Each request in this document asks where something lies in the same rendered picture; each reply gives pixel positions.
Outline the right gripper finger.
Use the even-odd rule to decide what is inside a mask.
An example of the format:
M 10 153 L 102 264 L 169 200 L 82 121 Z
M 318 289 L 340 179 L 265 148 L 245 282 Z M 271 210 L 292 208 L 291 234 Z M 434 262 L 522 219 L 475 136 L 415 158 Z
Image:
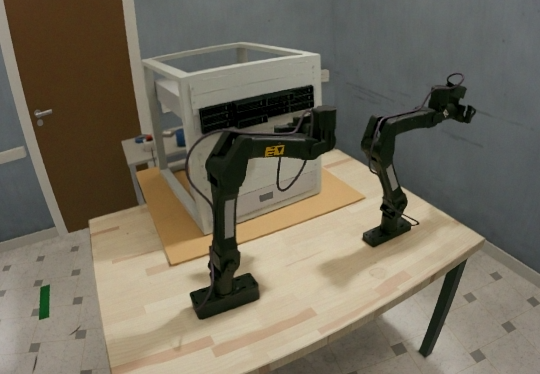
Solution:
M 472 110 L 474 111 L 473 113 L 472 113 Z M 476 109 L 475 109 L 473 106 L 468 105 L 467 111 L 470 111 L 470 112 L 471 112 L 471 117 L 470 117 L 470 122 L 471 122 L 472 117 L 473 117 L 473 116 L 475 115 L 475 113 L 476 113 Z

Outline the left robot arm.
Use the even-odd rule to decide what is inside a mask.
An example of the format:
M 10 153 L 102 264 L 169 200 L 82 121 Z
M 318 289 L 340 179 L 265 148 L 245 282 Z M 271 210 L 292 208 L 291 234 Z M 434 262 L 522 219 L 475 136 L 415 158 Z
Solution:
M 249 159 L 288 157 L 315 160 L 319 155 L 334 148 L 337 108 L 331 105 L 320 105 L 311 111 L 313 113 L 313 138 L 309 137 L 310 125 L 309 134 L 306 135 L 302 133 L 258 135 L 223 132 L 209 154 L 205 169 L 207 181 L 211 183 L 214 206 L 215 244 L 212 259 L 214 282 L 208 300 L 202 308 L 259 288 L 259 284 L 251 273 L 234 277 L 240 266 L 241 254 L 236 238 L 239 187 L 243 186 Z

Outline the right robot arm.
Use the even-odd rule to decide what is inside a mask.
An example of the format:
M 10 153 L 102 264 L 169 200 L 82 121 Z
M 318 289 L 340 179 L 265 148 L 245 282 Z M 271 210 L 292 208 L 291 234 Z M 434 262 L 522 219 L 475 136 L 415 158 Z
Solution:
M 449 94 L 450 89 L 438 89 L 433 91 L 428 102 L 428 107 L 423 106 L 421 109 L 414 112 L 386 118 L 386 120 L 379 126 L 379 132 L 381 134 L 380 137 L 377 137 L 377 133 L 375 137 L 371 163 L 382 181 L 389 204 L 396 210 L 399 210 L 399 212 L 403 213 L 405 211 L 408 200 L 406 194 L 400 187 L 393 164 L 395 137 L 398 134 L 410 130 L 418 128 L 431 128 L 436 126 L 438 123 L 442 123 L 442 121 L 447 120 L 450 116 L 450 110 L 446 106 L 449 103 Z M 384 117 L 386 116 L 382 117 L 380 115 L 373 114 L 369 119 L 367 128 L 361 141 L 361 150 L 365 152 L 368 159 L 374 134 L 378 127 L 378 122 L 383 120 Z M 381 224 L 375 228 L 363 232 L 363 237 L 371 244 L 377 244 L 385 239 L 388 239 L 410 228 L 412 225 L 411 222 L 406 220 L 404 217 L 401 217 L 401 214 L 389 207 L 385 196 L 383 196 L 383 202 L 379 208 L 379 210 L 382 211 Z

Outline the white server rack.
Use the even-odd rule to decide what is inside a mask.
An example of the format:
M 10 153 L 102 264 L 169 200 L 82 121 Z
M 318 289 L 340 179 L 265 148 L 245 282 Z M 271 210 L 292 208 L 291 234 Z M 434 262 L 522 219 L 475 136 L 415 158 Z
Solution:
M 167 164 L 157 100 L 182 119 L 187 153 L 202 136 L 205 136 L 201 129 L 200 108 L 308 85 L 314 86 L 314 108 L 321 105 L 320 54 L 249 44 L 254 43 L 225 44 L 141 60 L 159 172 L 163 174 L 164 180 L 206 236 L 212 234 L 211 206 L 198 195 L 188 179 L 190 193 L 195 198 L 195 203 L 172 174 L 174 171 L 186 168 L 187 159 Z M 186 73 L 160 63 L 165 60 L 232 48 L 236 48 L 237 64 L 209 70 Z M 248 62 L 247 49 L 288 57 Z M 153 70 L 168 78 L 154 80 Z M 203 139 L 190 154 L 189 175 L 200 193 L 211 203 L 211 183 L 207 181 L 205 162 L 221 134 Z M 239 187 L 236 224 L 321 192 L 322 155 L 315 160 L 307 160 L 295 183 L 282 192 L 277 187 L 278 161 L 279 157 L 248 160 L 246 177 L 243 186 Z M 304 161 L 281 157 L 279 172 L 281 189 L 291 184 Z

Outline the tan cardboard sheet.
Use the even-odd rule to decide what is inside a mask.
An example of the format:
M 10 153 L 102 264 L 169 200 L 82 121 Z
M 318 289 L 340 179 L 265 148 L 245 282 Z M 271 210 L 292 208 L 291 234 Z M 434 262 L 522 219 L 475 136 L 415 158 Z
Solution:
M 172 267 L 209 255 L 213 234 L 204 235 L 159 172 L 135 172 L 151 217 Z M 190 193 L 186 168 L 172 174 Z M 238 246 L 342 209 L 366 196 L 322 168 L 321 192 L 237 223 Z

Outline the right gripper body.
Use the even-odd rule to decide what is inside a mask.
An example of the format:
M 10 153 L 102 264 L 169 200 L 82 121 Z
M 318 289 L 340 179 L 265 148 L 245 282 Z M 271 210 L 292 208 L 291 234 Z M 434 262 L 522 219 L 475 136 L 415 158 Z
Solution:
M 447 83 L 447 84 L 449 85 L 448 87 L 454 86 L 454 85 L 449 84 L 449 83 Z M 455 87 L 454 89 L 450 90 L 449 104 L 446 105 L 450 110 L 450 116 L 449 116 L 448 119 L 453 119 L 453 120 L 456 120 L 456 121 L 461 122 L 461 123 L 464 122 L 464 123 L 469 124 L 470 123 L 471 112 L 466 111 L 466 115 L 464 117 L 464 111 L 466 109 L 466 106 L 459 104 L 462 92 L 463 92 L 463 89 L 459 88 L 459 87 L 457 87 L 457 88 Z

